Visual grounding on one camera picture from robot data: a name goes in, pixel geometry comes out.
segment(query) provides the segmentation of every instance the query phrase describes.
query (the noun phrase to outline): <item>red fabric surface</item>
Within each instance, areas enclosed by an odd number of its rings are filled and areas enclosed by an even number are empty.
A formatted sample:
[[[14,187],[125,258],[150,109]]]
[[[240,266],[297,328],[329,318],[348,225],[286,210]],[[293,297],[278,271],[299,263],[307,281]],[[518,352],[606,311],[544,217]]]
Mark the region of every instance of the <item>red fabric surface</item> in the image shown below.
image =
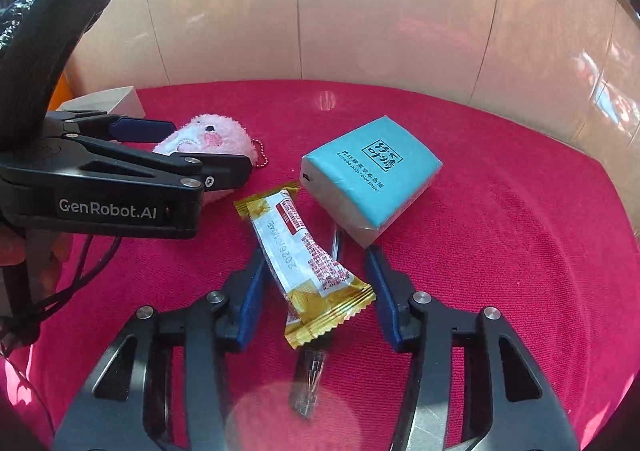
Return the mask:
[[[497,306],[551,381],[580,442],[620,402],[640,367],[638,247],[596,161],[495,116],[394,89],[271,81],[139,94],[150,118],[178,125],[202,113],[235,118],[264,143],[270,163],[244,189],[204,209],[194,240],[125,240],[102,275],[45,323],[30,377],[55,424],[137,307],[186,306],[245,265],[255,239],[233,200],[296,178],[302,155],[384,114],[444,163],[433,185],[379,239],[392,265],[449,306]],[[329,247],[327,214],[306,192],[298,209]],[[79,242],[60,287],[69,283]],[[98,240],[93,261],[108,243]],[[346,266],[363,275],[364,251],[348,243],[345,253]],[[254,341],[227,360],[246,448],[388,449],[408,358],[383,341],[373,307],[336,329],[311,423],[287,407],[296,354],[283,337],[285,318],[285,303],[271,287]],[[24,365],[24,355],[17,357]],[[460,430],[461,373],[456,361],[451,439]],[[48,440],[40,407],[24,389],[20,397],[21,413]],[[184,439],[180,421],[177,437]]]

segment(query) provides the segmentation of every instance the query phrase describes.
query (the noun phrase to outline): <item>pink plush toy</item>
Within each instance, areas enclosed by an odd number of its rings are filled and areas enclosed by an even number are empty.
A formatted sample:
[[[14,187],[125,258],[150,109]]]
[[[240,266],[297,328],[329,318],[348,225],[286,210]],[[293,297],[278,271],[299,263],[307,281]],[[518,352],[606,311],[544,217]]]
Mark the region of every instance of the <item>pink plush toy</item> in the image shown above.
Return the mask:
[[[185,124],[158,144],[154,148],[154,152],[163,155],[171,155],[174,152],[246,155],[256,166],[258,154],[253,142],[244,128],[233,119],[206,114],[194,117],[190,123]],[[232,189],[206,192],[204,193],[203,205],[214,202],[232,192]]]

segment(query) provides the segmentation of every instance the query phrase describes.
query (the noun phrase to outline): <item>yellow wrapper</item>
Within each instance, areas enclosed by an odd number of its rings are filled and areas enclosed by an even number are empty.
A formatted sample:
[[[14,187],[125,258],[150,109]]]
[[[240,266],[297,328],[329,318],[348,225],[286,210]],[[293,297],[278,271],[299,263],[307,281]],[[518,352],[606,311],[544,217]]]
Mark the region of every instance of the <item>yellow wrapper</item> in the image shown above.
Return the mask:
[[[369,284],[313,240],[287,189],[250,197],[236,208],[251,218],[273,277],[289,302],[285,337],[293,348],[337,327],[376,298]]]
[[[234,202],[236,211],[238,211],[240,218],[244,220],[245,218],[247,218],[247,216],[249,216],[249,208],[247,207],[247,204],[249,202],[255,202],[260,198],[265,198],[267,196],[276,194],[278,191],[282,191],[283,189],[286,189],[289,192],[291,198],[295,200],[296,196],[298,196],[298,191],[300,191],[300,183],[297,180],[292,180],[291,182],[287,182],[286,184],[282,184],[281,186],[273,187],[270,190],[265,191],[264,193],[258,193],[243,198],[242,200],[238,200]]]

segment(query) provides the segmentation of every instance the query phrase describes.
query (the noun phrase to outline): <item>tissue pack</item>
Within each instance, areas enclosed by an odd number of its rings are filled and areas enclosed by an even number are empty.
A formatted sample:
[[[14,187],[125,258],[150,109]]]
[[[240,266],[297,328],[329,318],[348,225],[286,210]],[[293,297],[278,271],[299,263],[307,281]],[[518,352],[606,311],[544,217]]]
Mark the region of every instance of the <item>tissue pack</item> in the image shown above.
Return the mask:
[[[302,158],[300,183],[362,247],[429,187],[441,161],[382,117]]]

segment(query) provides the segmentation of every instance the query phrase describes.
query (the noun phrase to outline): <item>metal screw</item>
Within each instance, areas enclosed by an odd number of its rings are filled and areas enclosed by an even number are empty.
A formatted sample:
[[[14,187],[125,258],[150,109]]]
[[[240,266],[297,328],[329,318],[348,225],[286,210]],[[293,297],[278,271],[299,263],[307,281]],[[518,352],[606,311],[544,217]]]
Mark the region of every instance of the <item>metal screw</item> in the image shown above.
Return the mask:
[[[414,292],[414,301],[415,303],[420,303],[422,305],[426,305],[427,303],[431,303],[431,294],[428,292]]]
[[[500,311],[495,306],[488,306],[487,308],[485,308],[484,315],[489,319],[493,319],[494,321],[496,319],[500,319],[500,316],[502,316]]]
[[[138,319],[149,319],[154,314],[154,308],[152,306],[141,306],[136,312]]]
[[[209,303],[222,303],[223,301],[225,301],[225,295],[222,294],[222,292],[220,292],[219,290],[214,290],[213,292],[209,292],[207,294],[207,301],[209,301]]]
[[[196,180],[194,178],[183,178],[180,180],[180,184],[187,187],[200,187],[202,186],[202,182]]]

